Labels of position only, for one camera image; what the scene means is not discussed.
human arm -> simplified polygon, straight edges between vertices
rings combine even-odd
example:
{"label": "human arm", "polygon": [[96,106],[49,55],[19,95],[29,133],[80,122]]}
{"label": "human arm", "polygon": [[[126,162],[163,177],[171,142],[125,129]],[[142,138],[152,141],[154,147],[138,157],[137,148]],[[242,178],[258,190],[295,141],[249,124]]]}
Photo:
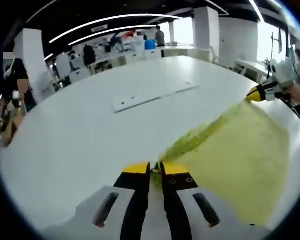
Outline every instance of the human arm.
{"label": "human arm", "polygon": [[300,85],[293,84],[285,90],[286,94],[291,94],[291,100],[300,104]]}

black ceiling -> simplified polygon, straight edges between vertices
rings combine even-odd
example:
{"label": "black ceiling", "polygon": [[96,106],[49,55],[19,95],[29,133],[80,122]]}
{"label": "black ceiling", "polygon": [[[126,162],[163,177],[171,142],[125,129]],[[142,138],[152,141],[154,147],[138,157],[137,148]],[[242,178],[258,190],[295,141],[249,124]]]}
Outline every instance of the black ceiling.
{"label": "black ceiling", "polygon": [[[258,16],[254,11],[243,9],[231,9],[229,7],[229,3],[250,5],[249,0],[211,1],[227,10],[230,14],[230,17],[232,18],[240,18],[255,22],[258,21]],[[198,8],[205,6],[214,8],[220,14],[223,13],[221,10],[209,4],[205,0],[26,0],[21,2],[25,2],[23,6],[27,6],[23,7],[21,11],[18,11],[24,22],[28,21],[42,7],[53,2],[51,5],[49,5],[36,16],[34,16],[24,26],[25,28],[42,30],[42,43],[45,56],[51,53],[54,53],[56,55],[68,50],[69,43],[83,38],[85,36],[91,35],[91,28],[95,28],[104,24],[108,24],[108,29],[133,25],[144,25],[148,21],[154,19],[154,17],[129,17],[111,20],[106,23],[96,23],[94,25],[90,25],[82,29],[76,30],[53,43],[49,43],[50,40],[70,29],[98,19],[126,14],[167,14],[179,9]],[[255,2],[261,8],[265,8],[276,12],[274,8],[271,5],[269,5],[265,0],[255,0]],[[17,18],[17,16],[15,16],[16,12],[17,11],[11,11],[11,20],[13,20],[13,17],[14,19]],[[191,15],[193,15],[193,13],[187,12],[181,14],[181,17]],[[5,51],[12,52],[11,48],[12,47],[8,45]]]}

blue container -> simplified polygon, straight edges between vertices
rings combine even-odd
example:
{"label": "blue container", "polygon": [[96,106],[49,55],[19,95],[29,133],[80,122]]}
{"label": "blue container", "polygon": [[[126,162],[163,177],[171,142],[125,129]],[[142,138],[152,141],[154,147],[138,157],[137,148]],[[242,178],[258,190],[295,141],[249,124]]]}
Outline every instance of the blue container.
{"label": "blue container", "polygon": [[145,50],[156,49],[156,41],[155,40],[145,40],[144,48],[145,48]]}

window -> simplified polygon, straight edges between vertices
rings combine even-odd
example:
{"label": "window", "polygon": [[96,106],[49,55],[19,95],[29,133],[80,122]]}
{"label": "window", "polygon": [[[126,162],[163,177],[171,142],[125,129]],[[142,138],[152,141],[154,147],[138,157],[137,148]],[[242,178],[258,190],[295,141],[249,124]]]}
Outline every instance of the window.
{"label": "window", "polygon": [[170,43],[171,38],[170,38],[170,28],[169,28],[169,23],[165,22],[162,24],[159,24],[161,31],[164,33],[164,41],[165,43]]}
{"label": "window", "polygon": [[173,22],[174,40],[180,44],[194,44],[194,28],[191,17]]}
{"label": "window", "polygon": [[272,58],[276,60],[284,59],[286,56],[286,32],[280,30],[281,32],[281,42],[282,42],[282,52],[279,53],[279,28],[270,25],[268,23],[259,22],[258,23],[258,50],[257,50],[257,60],[262,62],[266,59],[271,60],[272,52],[272,34],[274,37],[273,41],[273,52]]}

white table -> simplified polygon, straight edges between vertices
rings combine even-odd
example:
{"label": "white table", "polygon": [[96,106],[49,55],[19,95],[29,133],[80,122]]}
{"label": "white table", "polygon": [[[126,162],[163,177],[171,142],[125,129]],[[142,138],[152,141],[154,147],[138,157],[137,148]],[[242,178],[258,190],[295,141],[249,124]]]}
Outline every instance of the white table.
{"label": "white table", "polygon": [[[184,81],[201,87],[114,114],[113,103],[122,96],[170,90]],[[91,76],[28,114],[1,154],[2,179],[37,230],[61,225],[74,216],[78,204],[103,185],[112,186],[124,167],[155,162],[189,129],[217,119],[255,85],[232,71],[186,56]],[[258,105],[288,129],[291,139],[285,190],[268,224],[273,229],[300,194],[300,120],[281,101]]]}
{"label": "white table", "polygon": [[256,82],[258,84],[261,83],[263,77],[266,77],[268,75],[268,70],[266,69],[266,67],[258,62],[236,60],[235,64],[244,67],[241,72],[242,76],[246,75],[247,69],[256,72],[257,73]]}

